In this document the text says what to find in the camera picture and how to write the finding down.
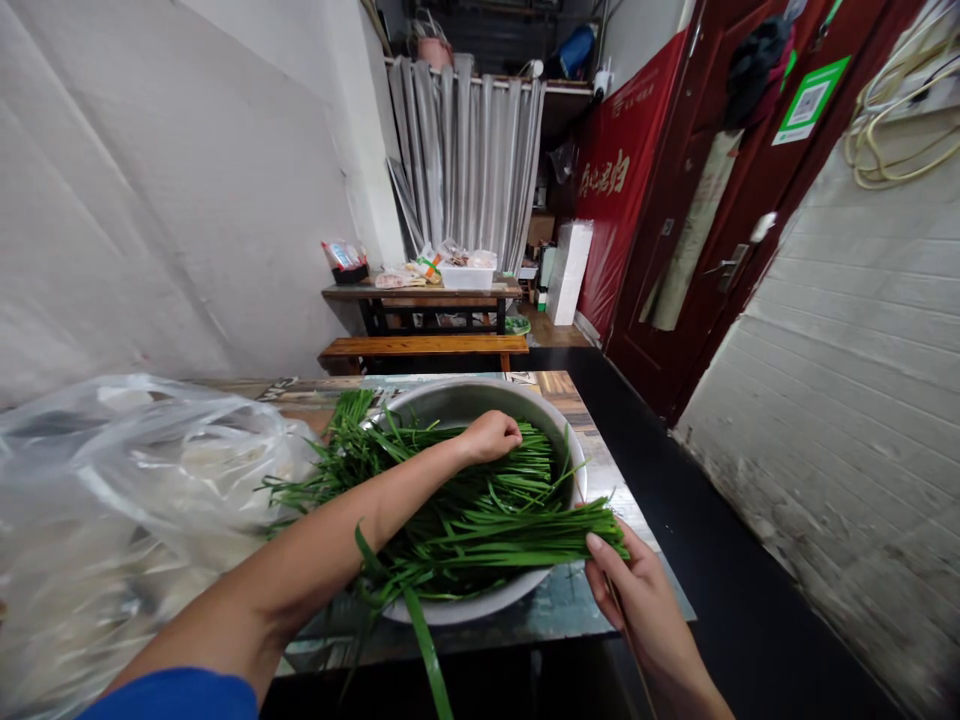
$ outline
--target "table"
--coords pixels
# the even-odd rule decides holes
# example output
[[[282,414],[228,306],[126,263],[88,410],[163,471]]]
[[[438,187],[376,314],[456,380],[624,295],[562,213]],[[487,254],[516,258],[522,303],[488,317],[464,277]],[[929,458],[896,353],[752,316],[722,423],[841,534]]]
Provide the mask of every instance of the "table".
[[[610,455],[603,438],[587,412],[570,376],[559,372],[511,372],[444,375],[367,375],[325,380],[288,378],[268,380],[200,380],[224,392],[256,398],[276,405],[287,417],[304,420],[322,433],[333,416],[340,393],[357,387],[376,391],[375,407],[406,390],[432,380],[451,377],[497,377],[522,385],[549,400],[570,423],[583,445],[587,464],[587,501],[600,496],[611,498],[611,506],[660,556],[673,584],[684,618],[696,619],[683,589],[663,556],[639,506],[627,488],[623,475]],[[351,643],[356,628],[368,610],[346,595],[335,599],[291,643],[281,664],[281,674],[316,672],[339,668],[352,662]],[[586,577],[583,563],[558,566],[532,593],[498,613],[461,625],[432,628],[439,653],[534,644],[574,637],[606,636],[613,629],[600,614]],[[360,658],[361,665],[419,657],[409,625],[381,620],[371,634]]]
[[[493,332],[487,325],[475,325],[473,313],[495,312],[496,332],[506,334],[507,300],[520,300],[520,284],[515,277],[501,273],[493,276],[489,290],[450,290],[437,285],[412,288],[378,288],[372,278],[356,285],[331,285],[322,293],[327,300],[357,302],[367,326],[367,334],[375,335],[429,335],[441,333]],[[466,313],[466,327],[417,328],[413,314],[422,312]],[[401,327],[387,324],[387,315],[399,315]]]

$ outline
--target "styrofoam box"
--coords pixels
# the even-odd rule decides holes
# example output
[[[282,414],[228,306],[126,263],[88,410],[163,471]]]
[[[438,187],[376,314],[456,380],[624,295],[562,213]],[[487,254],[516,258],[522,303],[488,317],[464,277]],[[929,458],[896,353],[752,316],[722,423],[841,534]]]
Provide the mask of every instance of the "styrofoam box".
[[[573,324],[592,239],[593,223],[589,220],[568,222],[560,227],[547,294],[547,316],[554,325]]]
[[[443,286],[449,290],[489,290],[493,287],[493,268],[457,267],[442,262],[437,269]]]

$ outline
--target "door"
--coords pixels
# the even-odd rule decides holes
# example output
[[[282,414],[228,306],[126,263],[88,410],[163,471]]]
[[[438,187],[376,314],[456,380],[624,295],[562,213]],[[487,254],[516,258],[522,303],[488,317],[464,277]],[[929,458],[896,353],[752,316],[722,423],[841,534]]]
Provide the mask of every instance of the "door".
[[[715,143],[719,145],[717,141],[721,139],[718,132],[726,108],[730,58],[762,20],[782,13],[786,4],[780,0],[706,2],[699,32],[690,39],[692,56],[677,86],[677,101],[661,142],[652,190],[638,223],[637,239],[605,350],[647,404],[671,424],[682,409],[678,404],[689,397],[686,384],[698,360],[702,362],[708,340],[713,333],[725,333],[729,327],[729,323],[721,327],[718,321],[745,270],[748,275],[759,277],[754,272],[755,265],[763,257],[769,259],[769,249],[776,246],[780,232],[776,226],[759,243],[751,242],[758,221],[780,208],[781,199],[799,177],[798,171],[811,150],[818,143],[832,148],[839,138],[840,130],[835,129],[839,126],[829,122],[830,113],[842,104],[839,97],[849,98],[860,90],[848,80],[852,75],[863,74],[853,72],[861,51],[868,43],[881,40],[889,50],[895,39],[889,18],[883,25],[884,13],[893,14],[896,5],[896,14],[906,17],[904,5],[912,4],[915,12],[919,0],[846,0],[832,15],[825,35],[824,21],[831,16],[835,1],[809,0],[796,21],[798,60],[777,109],[739,138],[738,155],[729,163],[732,171],[727,167],[729,181],[725,190],[721,189],[722,198],[716,205],[712,224],[707,225],[702,249],[689,259],[689,285],[685,292],[681,285],[673,317],[666,323],[656,320],[651,306],[656,308],[656,303],[661,302],[681,228],[698,187],[703,194],[704,167],[711,158],[711,148],[715,148]],[[885,32],[884,38],[877,37],[880,29]],[[847,57],[850,61],[810,137],[773,145],[804,76]],[[849,121],[849,103],[846,107]],[[714,149],[708,177],[716,171],[716,160]],[[813,178],[809,173],[802,175],[809,187]],[[717,343],[711,345],[715,350]]]

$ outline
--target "metal bowl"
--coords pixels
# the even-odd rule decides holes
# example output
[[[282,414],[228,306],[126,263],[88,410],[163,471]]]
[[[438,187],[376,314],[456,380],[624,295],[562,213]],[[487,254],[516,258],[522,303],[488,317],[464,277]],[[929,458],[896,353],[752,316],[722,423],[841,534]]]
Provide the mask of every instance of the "metal bowl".
[[[441,427],[466,426],[488,410],[501,410],[512,417],[522,417],[542,430],[553,444],[561,465],[566,435],[570,454],[568,467],[583,463],[583,448],[573,429],[567,429],[567,421],[560,411],[539,394],[515,383],[489,378],[441,380],[400,395],[387,403],[387,409],[399,415],[404,424],[412,424],[417,418],[421,423],[439,420]],[[385,427],[385,414],[375,416],[372,422]],[[579,497],[576,491],[578,485],[580,492],[587,492],[586,468],[577,470],[574,478],[575,482],[569,484],[570,507]],[[424,602],[423,614],[428,625],[452,625],[476,620],[516,602],[543,582],[549,573],[550,568],[531,570],[469,600]],[[388,607],[383,614],[392,620],[410,622],[410,613],[402,600]]]

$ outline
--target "bench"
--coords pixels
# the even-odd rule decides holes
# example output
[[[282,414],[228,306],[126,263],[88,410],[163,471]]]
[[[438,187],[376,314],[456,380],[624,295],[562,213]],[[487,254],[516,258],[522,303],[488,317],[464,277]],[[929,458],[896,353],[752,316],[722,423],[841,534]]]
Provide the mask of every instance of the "bench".
[[[360,374],[360,358],[405,355],[499,355],[500,369],[510,372],[510,355],[527,354],[530,348],[520,335],[426,335],[413,337],[338,338],[320,353],[317,361],[346,358],[351,375]]]

